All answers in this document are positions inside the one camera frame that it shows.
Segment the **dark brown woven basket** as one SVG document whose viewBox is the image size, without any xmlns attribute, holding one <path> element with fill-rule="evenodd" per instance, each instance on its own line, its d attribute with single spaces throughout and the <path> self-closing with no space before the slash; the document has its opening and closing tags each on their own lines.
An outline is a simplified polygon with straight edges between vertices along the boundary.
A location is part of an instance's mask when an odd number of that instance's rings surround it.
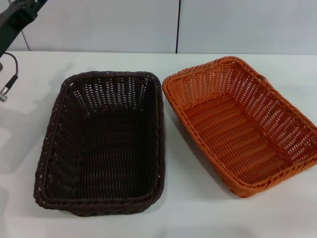
<svg viewBox="0 0 317 238">
<path fill-rule="evenodd" d="M 83 217 L 140 213 L 159 200 L 164 179 L 163 98 L 153 73 L 64 80 L 35 172 L 39 206 Z"/>
</svg>

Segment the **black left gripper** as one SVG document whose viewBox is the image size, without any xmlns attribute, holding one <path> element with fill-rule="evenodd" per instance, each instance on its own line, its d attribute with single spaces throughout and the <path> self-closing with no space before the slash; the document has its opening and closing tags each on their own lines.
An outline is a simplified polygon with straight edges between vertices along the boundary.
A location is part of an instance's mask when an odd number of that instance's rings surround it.
<svg viewBox="0 0 317 238">
<path fill-rule="evenodd" d="M 0 54 L 4 54 L 19 33 L 38 16 L 48 0 L 13 0 L 0 14 Z"/>
</svg>

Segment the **orange woven basket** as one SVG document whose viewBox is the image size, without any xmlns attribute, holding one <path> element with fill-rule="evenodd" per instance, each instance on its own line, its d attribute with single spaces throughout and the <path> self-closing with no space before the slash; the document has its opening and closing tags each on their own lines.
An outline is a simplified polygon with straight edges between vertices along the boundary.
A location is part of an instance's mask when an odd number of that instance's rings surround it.
<svg viewBox="0 0 317 238">
<path fill-rule="evenodd" d="M 228 56 L 168 76 L 163 92 L 226 186 L 250 197 L 317 165 L 317 126 Z"/>
</svg>

